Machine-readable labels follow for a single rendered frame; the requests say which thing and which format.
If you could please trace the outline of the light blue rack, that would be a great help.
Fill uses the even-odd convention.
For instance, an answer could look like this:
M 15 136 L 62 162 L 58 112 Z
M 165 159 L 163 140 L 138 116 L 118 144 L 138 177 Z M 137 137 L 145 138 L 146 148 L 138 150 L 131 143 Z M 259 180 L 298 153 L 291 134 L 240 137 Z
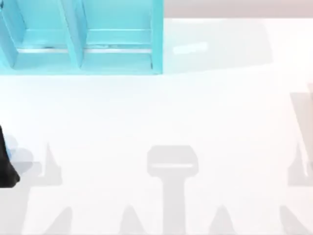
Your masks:
M 0 0 L 0 75 L 163 73 L 164 0 Z

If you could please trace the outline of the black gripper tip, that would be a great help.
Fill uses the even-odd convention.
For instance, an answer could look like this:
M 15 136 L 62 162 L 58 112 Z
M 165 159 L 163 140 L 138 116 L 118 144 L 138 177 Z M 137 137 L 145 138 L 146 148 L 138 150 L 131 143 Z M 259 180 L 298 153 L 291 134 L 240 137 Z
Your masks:
M 20 176 L 10 162 L 0 126 L 0 188 L 13 188 L 19 181 Z

